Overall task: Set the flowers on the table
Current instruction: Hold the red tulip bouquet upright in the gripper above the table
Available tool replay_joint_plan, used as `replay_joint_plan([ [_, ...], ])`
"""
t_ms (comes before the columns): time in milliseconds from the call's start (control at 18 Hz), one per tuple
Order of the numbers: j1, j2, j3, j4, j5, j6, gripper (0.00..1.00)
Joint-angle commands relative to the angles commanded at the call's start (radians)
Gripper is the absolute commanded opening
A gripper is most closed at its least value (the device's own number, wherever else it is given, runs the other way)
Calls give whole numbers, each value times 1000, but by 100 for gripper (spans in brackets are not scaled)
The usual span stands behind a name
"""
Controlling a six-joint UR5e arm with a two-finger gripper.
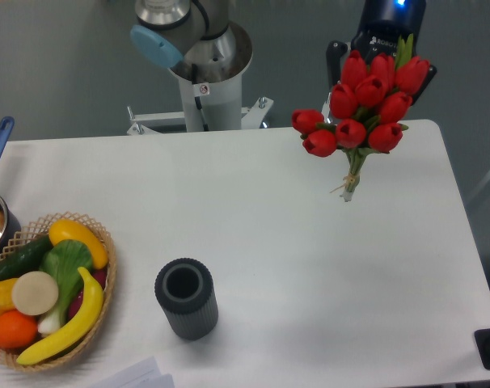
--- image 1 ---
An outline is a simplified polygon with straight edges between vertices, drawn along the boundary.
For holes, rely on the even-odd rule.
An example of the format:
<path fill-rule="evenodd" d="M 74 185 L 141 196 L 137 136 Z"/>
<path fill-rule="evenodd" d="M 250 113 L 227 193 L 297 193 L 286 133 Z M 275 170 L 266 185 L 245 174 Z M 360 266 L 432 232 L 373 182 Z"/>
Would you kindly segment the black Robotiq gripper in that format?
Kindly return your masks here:
<path fill-rule="evenodd" d="M 425 0 L 367 0 L 361 13 L 356 35 L 350 49 L 357 50 L 367 64 L 376 55 L 395 55 L 399 38 L 407 40 L 413 35 L 412 55 L 416 54 L 416 43 L 425 16 Z M 332 89 L 341 77 L 341 60 L 348 52 L 345 42 L 333 40 L 326 50 L 327 80 Z M 430 65 L 419 90 L 412 96 L 415 104 L 437 74 L 437 67 Z"/>

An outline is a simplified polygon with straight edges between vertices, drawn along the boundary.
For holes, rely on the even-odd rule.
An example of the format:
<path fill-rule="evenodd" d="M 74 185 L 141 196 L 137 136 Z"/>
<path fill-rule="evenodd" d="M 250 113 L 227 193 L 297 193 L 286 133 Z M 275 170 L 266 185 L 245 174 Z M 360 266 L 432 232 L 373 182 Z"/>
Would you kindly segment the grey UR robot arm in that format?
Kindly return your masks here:
<path fill-rule="evenodd" d="M 356 35 L 326 51 L 329 89 L 347 87 L 377 102 L 367 82 L 416 98 L 434 68 L 416 55 L 425 1 L 367 1 Z M 137 1 L 130 39 L 139 53 L 177 78 L 184 110 L 241 115 L 242 77 L 253 58 L 249 34 L 230 20 L 227 1 Z"/>

